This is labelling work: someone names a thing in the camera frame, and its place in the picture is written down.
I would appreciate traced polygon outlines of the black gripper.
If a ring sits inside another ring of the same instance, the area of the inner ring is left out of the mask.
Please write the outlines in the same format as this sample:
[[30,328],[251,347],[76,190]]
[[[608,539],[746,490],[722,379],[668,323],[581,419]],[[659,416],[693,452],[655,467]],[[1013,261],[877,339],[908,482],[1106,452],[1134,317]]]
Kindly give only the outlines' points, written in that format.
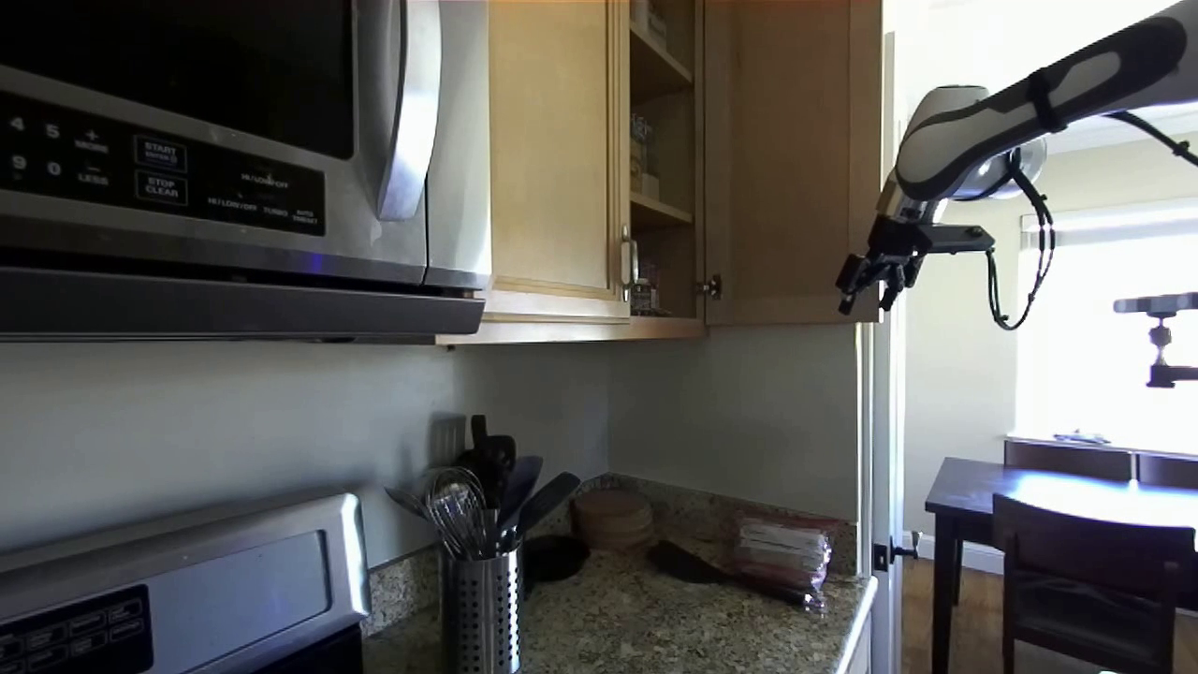
[[[930,252],[930,233],[913,222],[877,216],[870,233],[866,258],[882,268],[881,311],[891,311],[896,298],[908,288]],[[857,297],[873,285],[870,261],[850,255],[835,277],[839,311],[850,314]]]

